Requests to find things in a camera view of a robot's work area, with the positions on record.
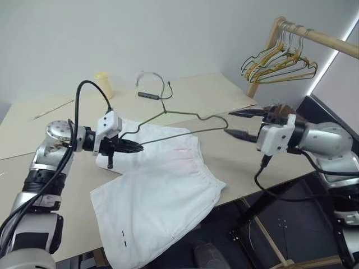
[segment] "wooden clothes rack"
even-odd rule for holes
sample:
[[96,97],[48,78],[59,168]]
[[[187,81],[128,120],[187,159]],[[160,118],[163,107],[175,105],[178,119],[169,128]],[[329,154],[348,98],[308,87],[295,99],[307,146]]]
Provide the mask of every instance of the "wooden clothes rack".
[[[278,39],[280,31],[285,30],[287,32],[293,33],[295,35],[304,36],[304,38],[317,42],[326,47],[338,50],[345,54],[348,54],[352,57],[359,59],[359,46],[345,42],[343,40],[334,38],[332,36],[323,34],[316,30],[311,30],[307,32],[307,28],[301,26],[299,27],[296,24],[288,22],[285,17],[279,17],[274,20],[273,26],[271,28],[267,43],[265,44],[265,49],[269,49],[275,46],[275,42]],[[259,84],[251,83],[247,90],[247,96],[253,98],[255,95]]]

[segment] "wooden rod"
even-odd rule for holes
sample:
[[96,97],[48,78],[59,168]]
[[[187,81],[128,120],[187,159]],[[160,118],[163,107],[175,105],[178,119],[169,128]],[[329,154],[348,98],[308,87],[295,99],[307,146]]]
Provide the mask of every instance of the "wooden rod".
[[[278,27],[282,30],[284,30],[286,24],[278,24]],[[355,57],[357,59],[359,59],[359,46],[345,42],[343,40],[334,38],[332,36],[323,34],[321,32],[318,32],[316,30],[311,30],[309,32],[307,32],[307,28],[305,27],[297,27],[297,25],[293,24],[291,26],[287,26],[285,28],[285,31],[299,35],[299,36],[304,36],[304,38],[312,40],[314,42],[317,42],[321,45],[324,45],[326,47],[335,49],[339,52],[348,54],[352,57]]]

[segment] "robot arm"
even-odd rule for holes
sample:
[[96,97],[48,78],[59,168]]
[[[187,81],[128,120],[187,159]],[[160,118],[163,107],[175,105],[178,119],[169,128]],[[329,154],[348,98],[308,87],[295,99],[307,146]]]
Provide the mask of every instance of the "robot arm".
[[[121,119],[111,110],[98,120],[97,132],[89,127],[79,126],[74,152],[84,150],[93,152],[93,155],[107,155],[108,167],[112,168],[114,152],[132,153],[143,150],[136,142],[120,140],[118,134],[121,130]],[[35,197],[52,178],[70,145],[70,137],[71,128],[68,122],[56,120],[47,125],[45,140],[34,155],[22,191],[14,201],[12,212]],[[16,226],[9,244],[6,244],[5,239],[17,215],[7,223],[3,231],[0,231],[0,246],[5,254],[0,259],[1,269],[54,268],[50,254],[54,253],[61,243],[63,227],[63,217],[54,211],[60,208],[61,193],[72,159],[73,154],[46,192],[26,212]]]
[[[279,117],[275,109],[273,107],[264,115],[257,137],[231,129],[227,133],[256,143],[257,149],[265,154],[267,163],[271,156],[283,152],[309,157],[303,152],[308,151],[315,156],[317,164],[313,165],[322,172],[319,173],[321,183],[331,196],[335,208],[333,215],[338,225],[334,227],[334,237],[340,257],[347,268],[353,268],[359,264],[359,158],[351,151],[352,136],[338,124],[303,123],[296,120],[294,114]],[[239,116],[253,116],[248,115],[247,111],[243,113]]]

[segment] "table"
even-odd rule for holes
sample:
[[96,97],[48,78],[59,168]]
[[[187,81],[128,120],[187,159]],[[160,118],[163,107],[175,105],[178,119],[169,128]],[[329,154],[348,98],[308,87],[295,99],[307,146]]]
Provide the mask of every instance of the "table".
[[[238,107],[230,108],[230,106],[228,108],[228,111],[238,109]],[[246,129],[253,134],[257,134],[261,123],[261,119],[258,117],[239,118],[228,115],[227,112],[220,113],[220,115],[228,120],[230,128]],[[167,123],[170,126],[186,127],[191,131],[212,128],[219,124],[222,122],[217,122],[216,119],[207,122],[190,119],[184,122]],[[259,190],[253,181],[253,176],[259,168],[262,154],[256,151],[255,144],[237,140],[222,130],[196,135],[199,137],[206,165],[218,179],[227,184],[217,205]],[[16,193],[21,191],[32,158],[33,154],[27,153],[0,160],[0,184],[2,186],[0,188],[0,220],[5,219],[9,214]],[[281,154],[273,158],[263,172],[261,182],[264,186],[269,187],[309,171],[312,169],[305,158]],[[62,244],[53,255],[55,261],[61,261],[102,246],[95,212],[90,200],[90,191],[116,177],[118,174],[98,168],[91,153],[76,153],[62,192],[59,213],[64,217],[65,224]]]
[[[171,81],[171,85],[173,97],[165,101],[169,110],[197,112],[205,117],[256,104],[256,101],[246,96],[220,73],[187,77]],[[145,81],[138,89],[135,86],[115,89],[115,95],[110,100],[111,106],[121,118],[143,122],[160,113],[162,106],[158,101],[139,98],[137,92],[141,90],[159,94],[161,89],[160,81]],[[69,103],[72,99],[73,96],[62,96],[13,104],[0,125],[0,160],[35,152],[44,139],[44,130],[48,123],[58,119],[73,119],[75,105]],[[80,124],[94,129],[107,106],[102,96],[97,91],[94,92],[93,86],[84,85],[79,108]],[[157,118],[152,124],[169,125],[194,118],[196,117],[171,115]]]

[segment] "black cable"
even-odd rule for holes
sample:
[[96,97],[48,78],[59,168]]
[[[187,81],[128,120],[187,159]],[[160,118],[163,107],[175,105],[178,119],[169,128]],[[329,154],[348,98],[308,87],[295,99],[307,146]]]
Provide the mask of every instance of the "black cable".
[[359,171],[358,172],[334,172],[334,171],[322,170],[315,164],[313,159],[310,158],[308,153],[306,153],[303,150],[301,150],[300,153],[303,154],[304,156],[306,156],[306,158],[310,162],[311,166],[313,166],[313,168],[319,173],[322,173],[322,174],[325,174],[325,175],[342,175],[342,176],[347,176],[347,177],[359,177]]
[[168,87],[170,88],[170,90],[171,90],[171,94],[168,96],[168,97],[162,97],[162,95],[163,95],[163,92],[161,93],[161,96],[160,96],[160,99],[161,100],[166,100],[166,99],[170,99],[172,96],[173,96],[173,89],[172,89],[172,87],[171,87],[171,83],[168,81]]
[[9,229],[7,236],[5,238],[5,240],[3,241],[3,247],[0,249],[0,258],[3,257],[6,253],[7,247],[13,237],[13,234],[16,230],[17,225],[20,223],[21,219],[23,218],[23,216],[25,216],[25,214],[27,213],[27,210],[34,204],[34,202],[43,195],[43,193],[47,190],[47,188],[51,185],[51,183],[56,179],[56,177],[59,176],[59,174],[62,172],[62,170],[65,168],[65,166],[67,165],[69,159],[72,156],[72,153],[74,151],[74,149],[76,148],[76,142],[77,142],[77,131],[79,129],[79,102],[80,102],[80,92],[81,92],[81,88],[84,84],[89,83],[92,84],[93,86],[95,86],[98,91],[102,94],[103,98],[105,99],[106,103],[107,103],[107,112],[111,111],[111,105],[109,103],[108,98],[106,97],[106,94],[101,90],[101,88],[99,86],[97,86],[94,82],[90,81],[90,80],[84,80],[82,81],[79,86],[77,87],[77,91],[76,91],[76,98],[75,98],[75,123],[74,123],[74,129],[72,129],[72,122],[70,119],[67,120],[68,125],[70,126],[70,144],[68,146],[68,148],[66,149],[64,155],[62,156],[57,169],[54,173],[54,175],[50,178],[50,180],[44,185],[44,187],[39,191],[39,193],[34,196],[32,199],[28,200],[27,202],[25,202],[24,204],[22,204],[21,206],[19,206],[17,209],[15,209],[12,213],[10,213],[9,217],[5,219],[5,221],[3,222],[3,224],[0,227],[0,235],[2,235],[2,232],[4,231],[5,226],[7,225],[7,223],[17,214],[19,213],[19,215],[17,216],[17,218],[14,220],[11,228]]
[[277,195],[277,194],[269,191],[268,189],[264,188],[259,183],[258,176],[262,173],[262,171],[264,170],[265,167],[266,167],[266,165],[261,164],[260,169],[257,171],[257,173],[254,176],[254,182],[263,192],[265,192],[266,194],[268,194],[270,196],[273,196],[277,200],[286,201],[286,202],[305,202],[305,201],[314,200],[314,199],[318,199],[318,198],[340,198],[340,199],[344,199],[344,200],[350,200],[352,202],[359,202],[356,199],[349,199],[348,197],[345,197],[345,196],[331,196],[328,194],[316,194],[316,195],[313,195],[310,197],[304,197],[304,198],[299,198],[299,199],[282,198],[280,195]]

